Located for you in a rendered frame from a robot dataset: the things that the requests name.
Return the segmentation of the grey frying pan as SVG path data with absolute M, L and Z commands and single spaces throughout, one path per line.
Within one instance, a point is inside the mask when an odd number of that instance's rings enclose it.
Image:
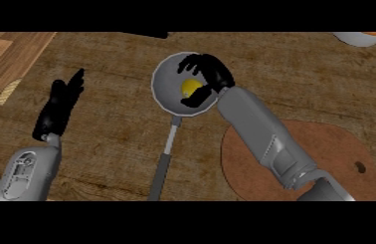
M 158 64 L 152 76 L 152 93 L 154 99 L 161 108 L 173 115 L 171 131 L 164 153 L 161 154 L 158 169 L 152 182 L 151 194 L 148 201 L 160 201 L 168 174 L 171 162 L 171 150 L 179 127 L 183 118 L 194 118 L 204 114 L 217 102 L 217 92 L 213 92 L 198 108 L 189 108 L 182 104 L 183 83 L 188 79 L 196 79 L 204 85 L 207 84 L 202 74 L 192 74 L 192 71 L 179 73 L 180 62 L 191 55 L 191 52 L 179 52 L 170 55 Z

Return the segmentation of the pale wooden board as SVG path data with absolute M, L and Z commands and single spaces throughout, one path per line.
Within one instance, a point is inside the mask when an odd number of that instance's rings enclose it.
M 0 106 L 49 46 L 55 32 L 0 32 Z

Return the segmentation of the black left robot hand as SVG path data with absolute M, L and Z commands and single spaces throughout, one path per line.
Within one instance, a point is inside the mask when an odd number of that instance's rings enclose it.
M 49 101 L 42 109 L 33 137 L 45 141 L 51 133 L 62 135 L 67 129 L 71 112 L 84 91 L 84 73 L 80 69 L 68 83 L 55 80 L 51 88 Z

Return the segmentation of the white bowl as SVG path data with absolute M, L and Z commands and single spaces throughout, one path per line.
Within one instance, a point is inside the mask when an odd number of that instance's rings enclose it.
M 354 47 L 370 47 L 376 45 L 376 35 L 363 32 L 335 32 L 334 36 L 345 44 Z

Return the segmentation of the yellow lemon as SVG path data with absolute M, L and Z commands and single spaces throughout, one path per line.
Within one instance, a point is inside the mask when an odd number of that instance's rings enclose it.
M 202 87 L 202 82 L 198 79 L 186 79 L 182 85 L 183 97 L 188 99 L 198 88 Z

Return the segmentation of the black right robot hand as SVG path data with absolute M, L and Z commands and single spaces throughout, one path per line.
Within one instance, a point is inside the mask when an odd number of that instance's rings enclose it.
M 192 95 L 182 99 L 182 104 L 191 108 L 198 108 L 211 92 L 220 93 L 225 88 L 235 86 L 233 75 L 222 62 L 211 54 L 191 54 L 179 64 L 179 73 L 183 70 L 194 70 L 192 74 L 202 74 L 207 84 L 195 90 Z

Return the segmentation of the black appliance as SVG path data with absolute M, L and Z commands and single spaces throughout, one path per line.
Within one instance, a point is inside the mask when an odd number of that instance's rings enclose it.
M 170 35 L 168 32 L 136 32 L 136 31 L 129 31 L 129 32 L 123 32 L 123 33 L 139 35 L 139 36 L 146 36 L 146 37 L 152 37 L 152 38 L 158 38 L 158 39 L 166 39 Z

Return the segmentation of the round brown cutting board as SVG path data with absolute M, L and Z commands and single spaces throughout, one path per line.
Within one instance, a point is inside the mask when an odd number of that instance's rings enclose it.
M 376 163 L 356 135 L 335 124 L 282 121 L 297 142 L 340 181 L 357 201 L 376 201 Z M 313 187 L 309 182 L 298 190 L 282 187 L 270 170 L 260 165 L 247 145 L 227 128 L 220 149 L 222 170 L 236 195 L 247 201 L 295 201 Z

